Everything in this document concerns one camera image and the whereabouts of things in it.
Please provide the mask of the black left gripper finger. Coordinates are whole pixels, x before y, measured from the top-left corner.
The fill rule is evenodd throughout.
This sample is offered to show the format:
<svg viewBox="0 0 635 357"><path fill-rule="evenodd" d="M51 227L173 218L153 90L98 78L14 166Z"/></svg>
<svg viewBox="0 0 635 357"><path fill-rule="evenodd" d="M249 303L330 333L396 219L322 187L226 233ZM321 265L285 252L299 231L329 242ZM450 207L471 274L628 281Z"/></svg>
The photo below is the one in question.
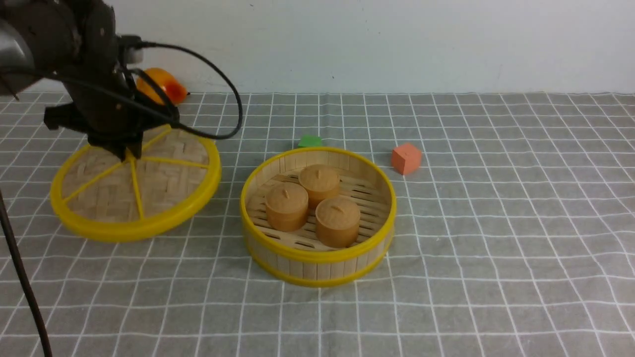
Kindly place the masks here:
<svg viewBox="0 0 635 357"><path fill-rule="evenodd" d="M126 159L126 147L121 144L104 144L103 148L112 153L116 158L120 161L124 161Z"/></svg>

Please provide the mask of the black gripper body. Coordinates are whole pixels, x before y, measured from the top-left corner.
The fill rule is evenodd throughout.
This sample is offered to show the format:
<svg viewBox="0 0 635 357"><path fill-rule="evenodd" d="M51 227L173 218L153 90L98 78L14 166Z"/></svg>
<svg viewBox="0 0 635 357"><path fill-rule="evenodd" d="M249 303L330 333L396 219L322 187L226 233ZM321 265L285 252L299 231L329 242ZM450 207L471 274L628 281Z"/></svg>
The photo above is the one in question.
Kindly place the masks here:
<svg viewBox="0 0 635 357"><path fill-rule="evenodd" d="M166 122L179 122L174 105L161 105L133 89L130 72L116 64L81 64L77 59L59 61L58 75L86 81L91 88L64 83L71 102L45 109L44 124L50 130L70 129L87 135L100 147L141 147L144 133Z"/></svg>

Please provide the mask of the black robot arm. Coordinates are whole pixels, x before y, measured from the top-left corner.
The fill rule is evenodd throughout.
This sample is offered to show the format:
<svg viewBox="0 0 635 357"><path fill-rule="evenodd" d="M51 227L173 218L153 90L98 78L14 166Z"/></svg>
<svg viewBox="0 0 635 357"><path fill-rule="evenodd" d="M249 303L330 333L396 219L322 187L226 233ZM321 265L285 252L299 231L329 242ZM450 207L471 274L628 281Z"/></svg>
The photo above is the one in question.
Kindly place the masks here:
<svg viewBox="0 0 635 357"><path fill-rule="evenodd" d="M141 156L145 132L176 126L174 104L136 88L129 64L141 61L140 36L116 32L114 9L102 0L3 0L1 95L43 78L62 83L70 103L45 109L50 130L69 129L124 160Z"/></svg>

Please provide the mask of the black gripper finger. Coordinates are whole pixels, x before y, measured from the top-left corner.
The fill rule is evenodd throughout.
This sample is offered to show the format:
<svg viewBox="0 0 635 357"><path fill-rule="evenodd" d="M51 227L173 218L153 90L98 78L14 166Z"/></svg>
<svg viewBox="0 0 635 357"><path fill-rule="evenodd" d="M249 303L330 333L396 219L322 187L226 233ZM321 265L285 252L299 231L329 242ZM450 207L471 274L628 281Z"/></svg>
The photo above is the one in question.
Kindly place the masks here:
<svg viewBox="0 0 635 357"><path fill-rule="evenodd" d="M128 143L126 147L136 160L140 160L142 154L142 143Z"/></svg>

